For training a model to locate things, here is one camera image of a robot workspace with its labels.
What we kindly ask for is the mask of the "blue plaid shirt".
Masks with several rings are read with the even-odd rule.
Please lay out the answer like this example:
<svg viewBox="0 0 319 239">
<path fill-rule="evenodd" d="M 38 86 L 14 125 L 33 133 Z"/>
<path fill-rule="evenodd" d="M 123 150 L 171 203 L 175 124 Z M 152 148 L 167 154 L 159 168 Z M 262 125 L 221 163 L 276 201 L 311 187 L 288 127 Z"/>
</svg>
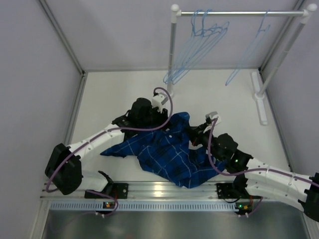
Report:
<svg viewBox="0 0 319 239">
<path fill-rule="evenodd" d="M 135 156 L 144 171 L 179 187 L 198 187 L 217 176 L 218 171 L 224 171 L 225 163 L 217 161 L 212 167 L 205 147 L 189 148 L 190 139 L 185 132 L 189 119 L 187 112 L 173 114 L 170 129 L 141 132 L 101 154 L 122 158 Z"/>
</svg>

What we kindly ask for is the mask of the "light blue wire hanger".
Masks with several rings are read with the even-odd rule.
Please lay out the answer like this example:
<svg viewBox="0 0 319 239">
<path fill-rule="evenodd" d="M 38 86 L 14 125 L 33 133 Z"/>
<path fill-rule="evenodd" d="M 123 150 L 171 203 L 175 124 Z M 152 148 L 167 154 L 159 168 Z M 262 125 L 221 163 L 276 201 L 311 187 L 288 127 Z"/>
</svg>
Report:
<svg viewBox="0 0 319 239">
<path fill-rule="evenodd" d="M 265 36 L 267 35 L 271 25 L 268 24 L 264 26 L 264 21 L 268 15 L 270 10 L 267 10 L 260 22 L 259 28 L 256 32 L 255 37 L 253 40 L 249 43 L 248 47 L 244 51 L 241 59 L 239 60 L 238 64 L 236 65 L 235 69 L 232 71 L 232 73 L 229 75 L 225 82 L 225 86 L 228 86 L 234 78 L 237 76 L 237 74 L 244 68 L 244 65 L 248 63 L 248 61 L 253 57 L 254 53 L 257 51 L 257 49 L 260 48 L 260 45 L 264 41 Z"/>
</svg>

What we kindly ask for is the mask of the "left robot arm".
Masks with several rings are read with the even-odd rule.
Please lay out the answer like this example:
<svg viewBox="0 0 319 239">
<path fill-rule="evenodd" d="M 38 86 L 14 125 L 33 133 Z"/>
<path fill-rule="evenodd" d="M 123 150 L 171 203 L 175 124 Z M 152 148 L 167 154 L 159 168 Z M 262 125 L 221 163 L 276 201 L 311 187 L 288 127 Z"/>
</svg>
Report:
<svg viewBox="0 0 319 239">
<path fill-rule="evenodd" d="M 164 108 L 168 97 L 163 94 L 151 100 L 138 98 L 130 110 L 114 119 L 106 128 L 93 136 L 68 146 L 54 147 L 45 169 L 45 175 L 63 195 L 76 190 L 107 191 L 113 181 L 103 171 L 91 172 L 84 167 L 103 151 L 126 142 L 139 133 L 164 126 L 168 111 Z"/>
</svg>

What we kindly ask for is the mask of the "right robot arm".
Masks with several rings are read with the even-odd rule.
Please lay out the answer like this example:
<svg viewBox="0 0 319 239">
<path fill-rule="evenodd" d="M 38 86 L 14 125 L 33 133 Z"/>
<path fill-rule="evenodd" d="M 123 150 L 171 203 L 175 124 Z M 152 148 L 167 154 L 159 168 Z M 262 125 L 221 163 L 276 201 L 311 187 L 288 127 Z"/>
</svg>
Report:
<svg viewBox="0 0 319 239">
<path fill-rule="evenodd" d="M 290 205 L 314 221 L 319 220 L 319 175 L 296 174 L 273 167 L 238 149 L 227 134 L 215 137 L 215 122 L 189 126 L 187 135 L 194 146 L 208 150 L 209 160 L 225 164 L 224 176 L 235 176 L 233 189 L 238 194 L 273 199 Z"/>
</svg>

